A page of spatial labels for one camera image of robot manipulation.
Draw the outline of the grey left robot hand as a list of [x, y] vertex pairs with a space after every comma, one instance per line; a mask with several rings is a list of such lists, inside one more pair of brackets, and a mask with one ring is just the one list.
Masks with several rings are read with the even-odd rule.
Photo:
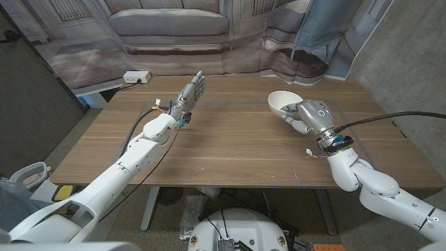
[[179, 120], [184, 114], [191, 112], [197, 101], [205, 92], [206, 80], [202, 72], [199, 71], [191, 80], [189, 84], [186, 84], [184, 89], [178, 94], [176, 101], [169, 110], [170, 116]]

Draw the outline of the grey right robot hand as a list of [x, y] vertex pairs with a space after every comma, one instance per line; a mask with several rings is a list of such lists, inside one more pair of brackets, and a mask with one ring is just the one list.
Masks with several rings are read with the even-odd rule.
[[334, 153], [351, 145], [350, 136], [335, 132], [332, 112], [323, 101], [303, 100], [281, 108], [285, 115], [281, 117], [301, 134], [313, 132], [318, 136], [319, 148], [326, 153]]

